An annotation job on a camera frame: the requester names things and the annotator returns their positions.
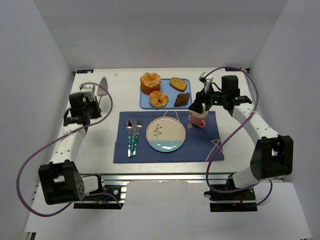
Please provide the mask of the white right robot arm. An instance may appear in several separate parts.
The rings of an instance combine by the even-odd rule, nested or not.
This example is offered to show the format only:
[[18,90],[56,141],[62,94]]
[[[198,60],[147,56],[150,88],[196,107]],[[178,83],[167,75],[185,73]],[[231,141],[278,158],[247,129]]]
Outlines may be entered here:
[[196,93],[188,109],[202,114],[212,106],[222,106],[255,144],[249,166],[229,177],[227,183],[231,185],[231,191],[254,186],[262,180],[290,175],[293,171],[293,139],[273,130],[256,111],[250,98],[240,94],[238,77],[223,76],[218,90],[214,90],[213,77],[206,72],[200,75],[199,80],[204,87]]

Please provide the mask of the spatula with wooden handle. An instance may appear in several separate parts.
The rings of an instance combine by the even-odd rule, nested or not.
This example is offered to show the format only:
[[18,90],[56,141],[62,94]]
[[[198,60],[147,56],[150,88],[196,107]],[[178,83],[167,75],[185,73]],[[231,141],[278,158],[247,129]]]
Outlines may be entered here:
[[98,86],[97,96],[98,96],[98,104],[100,105],[102,97],[105,97],[108,94],[108,82],[107,78],[104,76]]

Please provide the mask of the pink mug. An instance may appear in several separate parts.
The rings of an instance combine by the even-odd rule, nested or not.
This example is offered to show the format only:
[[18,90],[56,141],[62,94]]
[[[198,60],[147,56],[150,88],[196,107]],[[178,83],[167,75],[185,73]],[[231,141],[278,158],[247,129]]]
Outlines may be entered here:
[[204,128],[206,126],[207,115],[208,115],[208,111],[204,111],[203,113],[197,113],[195,111],[191,111],[190,121],[193,125],[198,126],[200,128]]

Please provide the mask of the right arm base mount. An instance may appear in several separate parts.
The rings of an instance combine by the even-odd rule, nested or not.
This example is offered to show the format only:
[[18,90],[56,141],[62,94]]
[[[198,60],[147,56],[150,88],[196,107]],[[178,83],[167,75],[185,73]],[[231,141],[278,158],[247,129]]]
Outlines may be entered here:
[[254,188],[235,188],[232,179],[223,184],[214,182],[208,184],[204,195],[209,198],[209,208],[212,213],[257,212],[257,202]]

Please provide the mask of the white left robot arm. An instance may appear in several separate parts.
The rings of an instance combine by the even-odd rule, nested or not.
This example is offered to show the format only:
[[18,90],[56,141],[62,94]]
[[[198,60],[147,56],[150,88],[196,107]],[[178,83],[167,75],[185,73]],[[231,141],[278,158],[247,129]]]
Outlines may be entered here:
[[73,130],[89,125],[91,119],[98,119],[101,109],[93,90],[84,90],[69,95],[70,108],[63,116],[63,133],[66,138],[58,143],[56,153],[48,164],[38,169],[45,202],[48,205],[83,201],[85,195],[103,189],[100,175],[82,177],[76,167],[81,143],[88,128]]

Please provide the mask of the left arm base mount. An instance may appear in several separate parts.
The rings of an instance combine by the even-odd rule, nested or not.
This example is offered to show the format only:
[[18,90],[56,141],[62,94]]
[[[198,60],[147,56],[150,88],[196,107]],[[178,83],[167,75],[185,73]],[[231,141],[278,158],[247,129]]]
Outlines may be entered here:
[[102,191],[107,194],[93,196],[99,193],[96,190],[84,197],[83,201],[73,204],[74,209],[81,210],[120,210],[125,203],[128,180],[123,180],[117,175],[102,175],[101,182],[104,184]]

